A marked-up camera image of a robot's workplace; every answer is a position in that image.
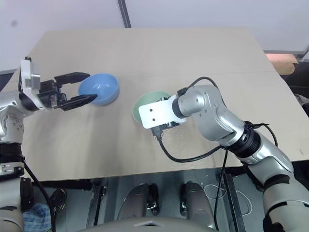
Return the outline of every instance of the floor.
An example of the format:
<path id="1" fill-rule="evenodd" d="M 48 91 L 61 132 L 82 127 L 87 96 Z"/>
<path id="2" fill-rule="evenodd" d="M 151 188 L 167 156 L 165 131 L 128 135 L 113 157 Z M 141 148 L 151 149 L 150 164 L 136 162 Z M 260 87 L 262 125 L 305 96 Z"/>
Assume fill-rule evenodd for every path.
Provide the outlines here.
<path id="1" fill-rule="evenodd" d="M 115 220 L 123 200 L 130 190 L 142 183 L 156 183 L 159 189 L 160 217 L 184 218 L 179 213 L 179 187 L 187 181 L 199 183 L 204 189 L 209 184 L 217 185 L 216 174 L 218 169 L 190 170 L 180 172 L 168 172 L 157 174 L 141 174 L 112 178 L 107 194 L 103 196 L 98 218 L 98 224 L 103 224 Z M 238 191 L 245 194 L 250 199 L 253 209 L 249 215 L 243 216 L 246 231 L 262 232 L 262 220 L 264 218 L 262 193 L 256 190 L 246 174 L 234 177 L 235 187 Z M 206 187 L 206 194 L 210 198 L 215 198 L 217 188 L 214 186 Z M 49 194 L 54 189 L 47 188 Z M 57 232 L 75 232 L 86 228 L 89 204 L 92 197 L 91 191 L 67 189 L 67 206 L 60 212 L 56 220 Z M 234 231 L 233 220 L 230 208 L 227 204 L 228 199 L 224 194 L 219 200 L 218 224 L 221 231 Z M 246 198 L 238 192 L 239 204 L 242 214 L 250 210 L 250 204 Z M 35 199 L 37 202 L 44 203 L 44 199 L 37 188 L 35 188 Z M 215 200 L 209 199 L 212 209 Z"/>

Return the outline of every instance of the light green bowl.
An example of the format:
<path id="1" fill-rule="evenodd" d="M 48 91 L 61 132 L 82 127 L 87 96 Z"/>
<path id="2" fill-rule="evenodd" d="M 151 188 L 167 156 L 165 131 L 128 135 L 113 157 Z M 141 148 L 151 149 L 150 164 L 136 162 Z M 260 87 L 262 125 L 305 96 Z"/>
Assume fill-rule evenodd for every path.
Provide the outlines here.
<path id="1" fill-rule="evenodd" d="M 140 118 L 140 113 L 139 113 L 139 107 L 142 105 L 147 105 L 153 102 L 158 101 L 162 97 L 168 98 L 170 95 L 167 92 L 163 91 L 153 91 L 153 92 L 148 92 L 140 96 L 139 100 L 136 102 L 132 115 L 135 121 L 141 124 L 141 118 Z"/>

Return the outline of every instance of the robotic arm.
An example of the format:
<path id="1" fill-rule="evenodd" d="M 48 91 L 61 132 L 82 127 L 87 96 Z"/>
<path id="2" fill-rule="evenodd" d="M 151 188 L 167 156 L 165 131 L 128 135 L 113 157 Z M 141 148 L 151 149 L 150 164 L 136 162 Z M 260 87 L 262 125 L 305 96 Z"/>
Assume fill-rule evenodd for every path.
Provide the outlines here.
<path id="1" fill-rule="evenodd" d="M 97 95 L 80 95 L 67 100 L 61 87 L 80 82 L 90 75 L 74 72 L 40 82 L 30 58 L 21 62 L 18 90 L 0 92 L 0 231 L 22 231 L 22 212 L 33 204 L 30 178 L 20 177 L 27 168 L 21 153 L 23 120 L 38 110 L 64 111 L 83 106 Z"/>
<path id="2" fill-rule="evenodd" d="M 288 157 L 225 106 L 218 88 L 192 86 L 139 108 L 145 128 L 172 127 L 192 116 L 201 134 L 234 153 L 263 184 L 265 231 L 303 232 L 309 227 L 309 192 L 294 177 Z"/>

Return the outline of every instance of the wooden table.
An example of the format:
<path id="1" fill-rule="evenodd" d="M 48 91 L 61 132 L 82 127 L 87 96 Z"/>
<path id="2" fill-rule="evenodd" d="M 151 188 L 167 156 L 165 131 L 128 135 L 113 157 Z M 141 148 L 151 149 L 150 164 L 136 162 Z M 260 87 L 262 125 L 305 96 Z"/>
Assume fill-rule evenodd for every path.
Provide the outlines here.
<path id="1" fill-rule="evenodd" d="M 107 106 L 35 112 L 25 119 L 22 151 L 40 180 L 221 166 L 223 151 L 192 163 L 170 161 L 151 131 L 132 117 L 141 94 L 153 90 L 174 94 L 200 76 L 215 80 L 226 105 L 241 119 L 269 123 L 291 160 L 309 158 L 308 117 L 245 29 L 50 31 L 30 56 L 41 81 L 70 72 L 103 72 L 120 83 L 118 98 Z M 15 89 L 17 80 L 15 73 L 4 91 Z M 66 85 L 63 92 L 76 96 L 78 86 Z M 272 138 L 267 130 L 261 132 Z M 201 136 L 192 119 L 164 136 L 167 149 L 178 158 L 200 155 L 217 145 Z M 230 154 L 227 166 L 239 165 Z"/>

